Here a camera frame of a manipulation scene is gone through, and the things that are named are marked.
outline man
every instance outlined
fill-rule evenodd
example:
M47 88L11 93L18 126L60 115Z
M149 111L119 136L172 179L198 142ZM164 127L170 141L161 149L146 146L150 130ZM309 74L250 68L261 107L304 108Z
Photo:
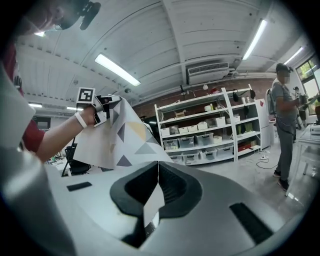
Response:
M281 154L273 176L279 178L278 184L286 191L293 154L293 141L296 134L297 106L299 100L293 100L286 84L289 83L290 70L282 63L275 68L276 79L272 84L271 95L276 107L276 127L280 139Z
M15 87L23 96L23 81L19 76L18 63L16 61L16 48L13 42L17 36L31 35L37 32L47 31L62 20L68 19L66 12L61 4L67 3L67 0L43 0L39 2L29 13L27 13L16 29L12 42L7 45L6 51L2 57L3 66ZM93 125L94 107L87 107L80 112L80 117L87 126ZM72 116L61 125L50 129L46 133L37 128L36 123L31 120L22 137L22 147L34 152L42 162L47 161L56 153L61 151L76 135L83 130L83 123L79 117Z

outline floor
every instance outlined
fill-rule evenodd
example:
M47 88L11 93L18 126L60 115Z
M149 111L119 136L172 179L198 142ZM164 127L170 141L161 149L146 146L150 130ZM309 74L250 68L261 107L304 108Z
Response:
M268 163L259 163L262 169L256 166L263 153L251 153L238 159L238 162L225 161L197 166L198 169L227 177L249 191L255 193L267 204L273 207L284 220L288 221L296 214L306 210L314 195L318 191L320 181L320 171L309 166L306 175L303 175L305 163L300 162L296 180L290 194L285 196L285 192L277 184L278 179L273 177L276 164L280 155L280 144L275 139L274 145L266 148L268 152L264 154L269 157ZM293 145L293 159L290 168L289 182L293 175L293 168L296 164L297 144Z

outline gray pants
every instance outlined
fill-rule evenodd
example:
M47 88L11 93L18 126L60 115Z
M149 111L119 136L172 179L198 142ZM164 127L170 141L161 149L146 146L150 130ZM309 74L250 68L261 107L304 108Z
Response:
M281 172L281 180L289 177L290 165L293 155L294 136L296 134L296 122L290 125L285 124L279 118L276 119L276 130L280 140L281 154L279 157L277 172Z

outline red object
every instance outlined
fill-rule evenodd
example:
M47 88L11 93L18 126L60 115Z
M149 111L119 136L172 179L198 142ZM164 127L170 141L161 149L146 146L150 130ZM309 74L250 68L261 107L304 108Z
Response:
M18 89L18 91L21 93L22 96L24 96L24 92L21 86L21 79L19 78L18 75L14 77L14 75L16 75L15 69L18 68L16 55L17 55L17 51L16 51L15 44L11 43L7 47L3 55L3 66L10 80L14 82L14 85L20 85L20 88ZM25 148L29 151L37 152L44 138L44 135L45 135L45 132L43 130L39 130L36 122L31 120L29 125L25 129L24 135L22 137Z

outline black slot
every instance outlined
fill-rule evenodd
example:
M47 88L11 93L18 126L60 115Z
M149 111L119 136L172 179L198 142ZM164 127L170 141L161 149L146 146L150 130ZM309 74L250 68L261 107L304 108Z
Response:
M235 203L230 209L256 244L272 236L271 230L244 203Z

